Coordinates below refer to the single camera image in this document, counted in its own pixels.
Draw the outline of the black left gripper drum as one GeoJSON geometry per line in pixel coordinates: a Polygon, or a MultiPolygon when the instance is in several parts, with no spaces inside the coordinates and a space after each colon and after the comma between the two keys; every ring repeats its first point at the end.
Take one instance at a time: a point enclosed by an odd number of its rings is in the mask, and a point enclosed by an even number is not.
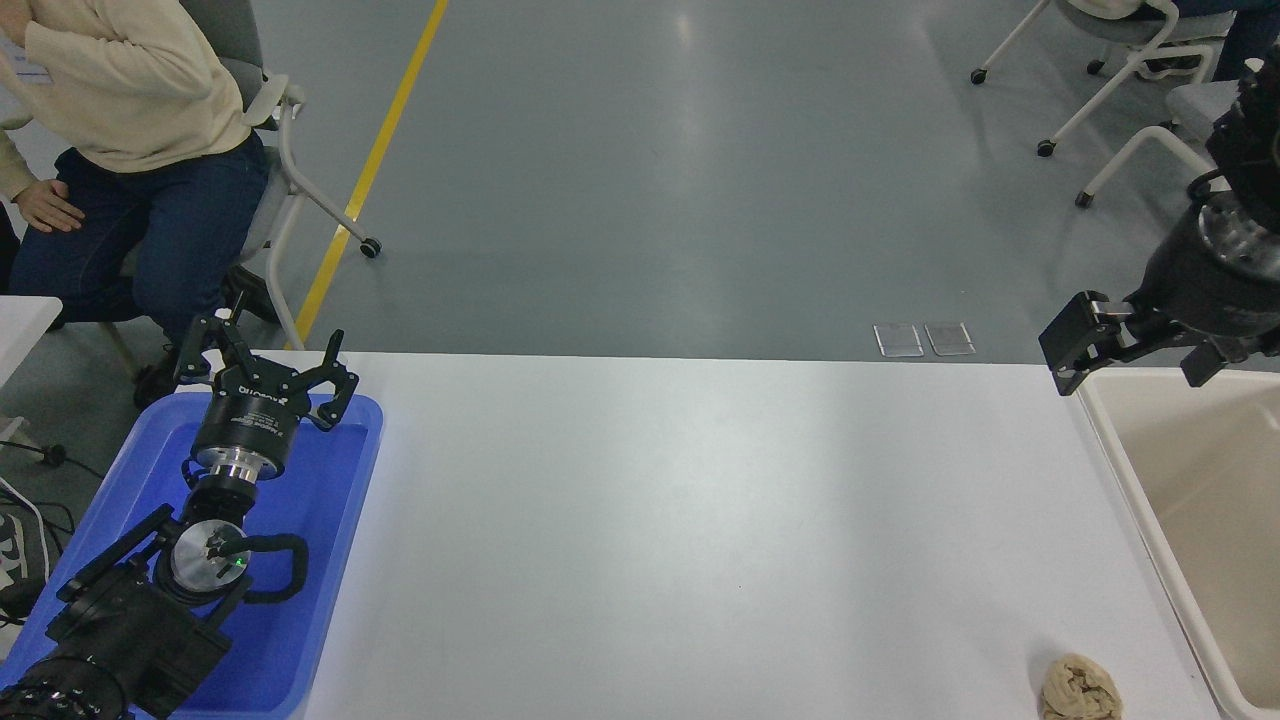
{"type": "Polygon", "coordinates": [[[264,468],[285,468],[305,416],[305,391],[289,378],[280,389],[266,372],[259,375],[256,386],[242,368],[215,375],[211,404],[189,451],[201,466],[212,469],[236,454],[248,454],[264,468]]]}

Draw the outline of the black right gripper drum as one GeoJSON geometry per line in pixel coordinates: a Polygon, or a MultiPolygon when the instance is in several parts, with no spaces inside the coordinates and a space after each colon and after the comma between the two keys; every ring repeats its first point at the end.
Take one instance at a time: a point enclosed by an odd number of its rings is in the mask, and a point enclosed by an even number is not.
{"type": "Polygon", "coordinates": [[[1277,233],[1243,213],[1187,213],[1156,249],[1137,291],[1130,334],[1174,324],[1203,336],[1277,345],[1277,233]]]}

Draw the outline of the person's right hand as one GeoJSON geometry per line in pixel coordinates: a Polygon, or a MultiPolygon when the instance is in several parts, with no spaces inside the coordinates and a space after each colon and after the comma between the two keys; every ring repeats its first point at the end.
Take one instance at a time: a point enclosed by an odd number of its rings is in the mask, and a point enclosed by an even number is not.
{"type": "Polygon", "coordinates": [[[28,225],[41,232],[79,231],[84,223],[84,213],[70,202],[70,187],[61,179],[37,179],[13,202],[28,225]]]}

